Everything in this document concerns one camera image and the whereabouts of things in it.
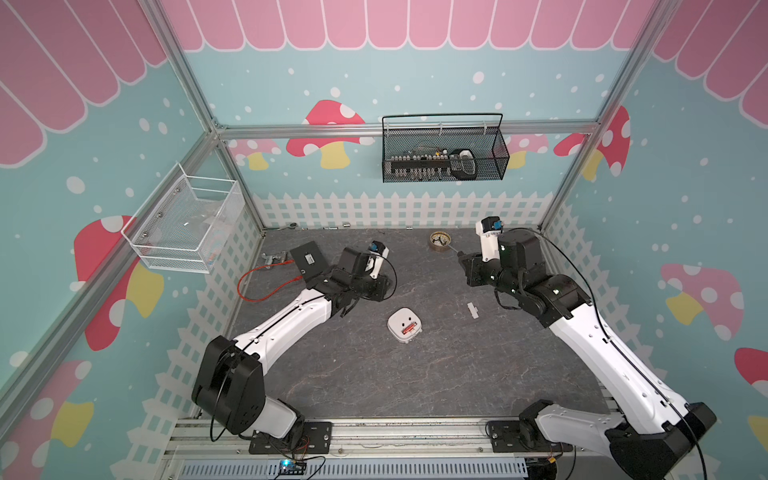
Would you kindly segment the white battery cover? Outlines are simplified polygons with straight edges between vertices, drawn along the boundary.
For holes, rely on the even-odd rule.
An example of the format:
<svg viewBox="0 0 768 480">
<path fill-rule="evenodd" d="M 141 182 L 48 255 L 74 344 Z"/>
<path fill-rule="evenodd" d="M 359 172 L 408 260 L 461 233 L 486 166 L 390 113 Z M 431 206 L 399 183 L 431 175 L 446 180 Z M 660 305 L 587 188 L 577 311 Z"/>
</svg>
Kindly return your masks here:
<svg viewBox="0 0 768 480">
<path fill-rule="evenodd" d="M 473 319 L 478 319 L 479 318 L 478 309 L 477 309 L 477 307 L 473 303 L 468 303 L 467 304 L 467 308 L 468 308 L 468 310 L 469 310 L 469 312 L 470 312 L 470 314 L 471 314 Z"/>
</svg>

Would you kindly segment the white square alarm clock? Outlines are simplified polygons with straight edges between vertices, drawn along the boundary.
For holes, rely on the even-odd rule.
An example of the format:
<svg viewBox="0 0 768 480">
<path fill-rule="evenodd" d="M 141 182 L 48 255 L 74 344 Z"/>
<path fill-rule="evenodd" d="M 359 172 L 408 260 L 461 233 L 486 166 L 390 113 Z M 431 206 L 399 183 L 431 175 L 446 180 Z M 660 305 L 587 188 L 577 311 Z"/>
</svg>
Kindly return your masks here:
<svg viewBox="0 0 768 480">
<path fill-rule="evenodd" d="M 411 323 L 416 323 L 417 328 L 407 335 L 402 334 L 402 330 Z M 409 308 L 400 308 L 395 311 L 387 320 L 387 327 L 390 333 L 401 343 L 409 343 L 419 333 L 422 332 L 422 321 Z"/>
</svg>

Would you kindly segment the black yellow screwdriver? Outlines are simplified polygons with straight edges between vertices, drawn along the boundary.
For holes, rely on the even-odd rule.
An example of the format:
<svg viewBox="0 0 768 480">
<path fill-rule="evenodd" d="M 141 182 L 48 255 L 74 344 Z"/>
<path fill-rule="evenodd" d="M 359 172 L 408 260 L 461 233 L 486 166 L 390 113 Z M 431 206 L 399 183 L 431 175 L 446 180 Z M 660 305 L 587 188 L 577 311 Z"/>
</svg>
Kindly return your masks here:
<svg viewBox="0 0 768 480">
<path fill-rule="evenodd" d="M 450 240 L 450 239 L 449 239 L 449 240 L 448 240 L 448 242 L 445 244 L 445 246 L 447 246 L 447 247 L 448 247 L 450 250 L 452 250 L 452 251 L 453 251 L 454 253 L 456 253 L 457 255 L 461 255 L 461 254 L 462 254 L 462 251 L 458 250 L 458 249 L 457 249 L 457 248 L 454 246 L 454 243 L 452 242 L 452 240 Z"/>
</svg>

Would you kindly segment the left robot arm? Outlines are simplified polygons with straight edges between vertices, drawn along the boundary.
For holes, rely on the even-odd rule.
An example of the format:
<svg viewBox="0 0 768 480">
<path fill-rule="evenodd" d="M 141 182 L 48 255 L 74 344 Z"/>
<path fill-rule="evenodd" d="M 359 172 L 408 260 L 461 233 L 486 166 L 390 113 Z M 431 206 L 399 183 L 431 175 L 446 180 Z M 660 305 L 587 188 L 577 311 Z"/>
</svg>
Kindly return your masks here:
<svg viewBox="0 0 768 480">
<path fill-rule="evenodd" d="M 296 448 L 305 417 L 286 402 L 266 395 L 264 377 L 304 335 L 334 316 L 345 316 L 361 300 L 382 302 L 396 281 L 380 272 L 389 249 L 374 241 L 365 251 L 346 248 L 331 264 L 311 241 L 290 251 L 305 288 L 259 326 L 233 338 L 211 340 L 191 399 L 225 431 L 255 432 Z"/>
</svg>

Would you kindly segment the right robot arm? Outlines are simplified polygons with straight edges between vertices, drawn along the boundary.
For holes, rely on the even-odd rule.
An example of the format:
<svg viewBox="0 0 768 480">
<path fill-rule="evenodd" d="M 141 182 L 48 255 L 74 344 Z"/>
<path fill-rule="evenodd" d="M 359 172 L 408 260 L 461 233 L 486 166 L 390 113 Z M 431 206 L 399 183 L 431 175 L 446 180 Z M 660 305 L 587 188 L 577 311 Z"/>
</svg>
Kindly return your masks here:
<svg viewBox="0 0 768 480">
<path fill-rule="evenodd" d="M 458 255 L 471 287 L 490 286 L 516 300 L 564 342 L 618 405 L 598 414 L 538 400 L 519 416 L 529 442 L 565 443 L 610 457 L 632 479 L 664 479 L 700 442 L 717 417 L 666 385 L 612 331 L 584 282 L 551 274 L 541 236 L 523 228 L 481 232 L 478 253 Z"/>
</svg>

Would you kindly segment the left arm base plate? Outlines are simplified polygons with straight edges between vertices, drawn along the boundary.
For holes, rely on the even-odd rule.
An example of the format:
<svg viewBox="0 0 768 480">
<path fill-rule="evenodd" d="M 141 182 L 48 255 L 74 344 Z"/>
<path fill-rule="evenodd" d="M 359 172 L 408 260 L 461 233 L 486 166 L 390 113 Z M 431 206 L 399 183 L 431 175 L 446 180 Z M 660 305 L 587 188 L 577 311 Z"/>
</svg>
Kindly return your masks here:
<svg viewBox="0 0 768 480">
<path fill-rule="evenodd" d="M 330 451 L 333 433 L 332 422 L 310 421 L 298 425 L 284 438 L 276 439 L 264 433 L 254 434 L 250 439 L 248 453 L 251 455 L 324 455 Z"/>
</svg>

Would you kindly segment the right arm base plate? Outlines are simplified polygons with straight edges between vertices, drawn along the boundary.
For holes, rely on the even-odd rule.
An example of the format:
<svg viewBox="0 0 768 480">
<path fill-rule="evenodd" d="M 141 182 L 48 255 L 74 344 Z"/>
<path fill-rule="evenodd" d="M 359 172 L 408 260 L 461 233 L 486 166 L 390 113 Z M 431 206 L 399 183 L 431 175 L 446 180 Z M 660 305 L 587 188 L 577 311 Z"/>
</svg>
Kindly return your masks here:
<svg viewBox="0 0 768 480">
<path fill-rule="evenodd" d="M 519 420 L 490 420 L 485 423 L 485 434 L 494 453 L 540 453 L 559 458 L 573 451 L 569 444 L 545 440 Z"/>
</svg>

